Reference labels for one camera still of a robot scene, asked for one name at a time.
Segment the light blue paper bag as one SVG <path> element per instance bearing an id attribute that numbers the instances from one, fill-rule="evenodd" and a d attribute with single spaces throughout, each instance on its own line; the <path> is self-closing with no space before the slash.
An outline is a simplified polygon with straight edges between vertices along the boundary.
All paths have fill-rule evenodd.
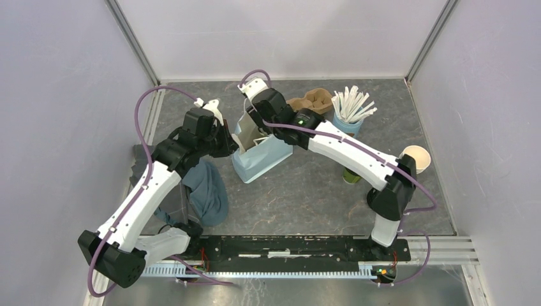
<path id="1" fill-rule="evenodd" d="M 233 168 L 245 184 L 251 183 L 293 154 L 291 145 L 274 135 L 259 131 L 248 114 L 248 104 L 245 99 L 244 113 L 232 134 L 239 146 L 232 155 Z"/>

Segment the green paper coffee cup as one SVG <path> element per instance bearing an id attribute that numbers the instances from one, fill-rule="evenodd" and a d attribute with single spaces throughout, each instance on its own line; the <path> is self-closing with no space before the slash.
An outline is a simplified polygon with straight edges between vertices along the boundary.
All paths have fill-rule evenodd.
<path id="1" fill-rule="evenodd" d="M 361 180 L 361 176 L 348 168 L 344 168 L 343 180 L 348 184 L 356 184 Z"/>

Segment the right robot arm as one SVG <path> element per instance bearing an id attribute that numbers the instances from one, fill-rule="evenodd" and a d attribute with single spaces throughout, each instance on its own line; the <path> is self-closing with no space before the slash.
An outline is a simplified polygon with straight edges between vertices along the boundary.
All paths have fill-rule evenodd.
<path id="1" fill-rule="evenodd" d="M 394 252 L 404 210 L 416 190 L 415 161 L 379 152 L 307 108 L 295 112 L 283 95 L 265 83 L 241 85 L 249 101 L 248 115 L 256 126 L 285 143 L 321 154 L 360 175 L 371 185 L 367 195 L 376 218 L 368 250 L 377 260 Z"/>

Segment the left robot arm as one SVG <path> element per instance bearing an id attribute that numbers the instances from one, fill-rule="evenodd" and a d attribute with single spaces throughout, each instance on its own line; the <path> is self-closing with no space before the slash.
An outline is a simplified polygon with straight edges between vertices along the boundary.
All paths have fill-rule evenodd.
<path id="1" fill-rule="evenodd" d="M 140 234 L 166 195 L 201 157 L 226 157 L 237 148 L 218 109 L 210 105 L 190 109 L 182 126 L 157 144 L 151 162 L 121 206 L 96 231 L 80 234 L 77 243 L 89 271 L 128 288 L 147 266 L 162 259 L 173 255 L 196 258 L 200 242 L 182 228 L 173 226 L 147 238 Z"/>

